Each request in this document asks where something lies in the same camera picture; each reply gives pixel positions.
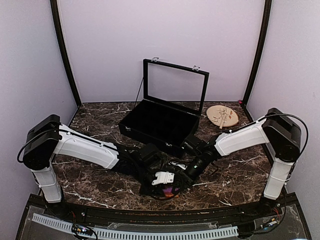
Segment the purple orange striped sock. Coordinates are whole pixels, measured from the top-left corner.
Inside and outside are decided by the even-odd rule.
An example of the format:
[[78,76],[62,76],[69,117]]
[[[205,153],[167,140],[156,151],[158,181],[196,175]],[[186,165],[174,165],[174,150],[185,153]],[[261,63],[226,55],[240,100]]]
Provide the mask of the purple orange striped sock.
[[173,188],[172,187],[165,187],[165,188],[162,189],[162,191],[163,191],[164,197],[166,199],[178,198],[179,197],[178,193],[173,193]]

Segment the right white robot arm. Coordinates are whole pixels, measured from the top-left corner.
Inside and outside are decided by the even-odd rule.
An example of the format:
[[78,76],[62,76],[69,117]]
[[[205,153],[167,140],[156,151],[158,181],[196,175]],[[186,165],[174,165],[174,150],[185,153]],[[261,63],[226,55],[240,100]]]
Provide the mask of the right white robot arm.
[[190,134],[182,147],[194,159],[178,174],[188,187],[214,161],[244,149],[270,144],[274,151],[273,164],[263,191],[263,200],[255,205],[255,213],[266,217],[274,210],[274,201],[280,196],[294,165],[306,148],[305,144],[301,144],[302,130],[293,118],[295,116],[292,114],[271,108],[256,121],[236,130],[216,134],[208,141]]

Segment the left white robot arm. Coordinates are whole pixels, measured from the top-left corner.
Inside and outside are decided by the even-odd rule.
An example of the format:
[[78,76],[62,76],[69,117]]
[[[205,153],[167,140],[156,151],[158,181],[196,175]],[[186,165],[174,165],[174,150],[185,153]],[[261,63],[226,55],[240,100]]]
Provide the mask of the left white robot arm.
[[128,147],[119,143],[100,141],[60,122],[52,114],[27,133],[26,143],[17,154],[17,161],[31,170],[51,210],[67,218],[70,206],[63,201],[52,159],[56,155],[70,156],[114,172],[131,175],[141,184],[141,194],[158,198],[163,185],[175,185],[178,173],[174,169],[152,169],[163,159],[158,148],[149,143],[143,147]]

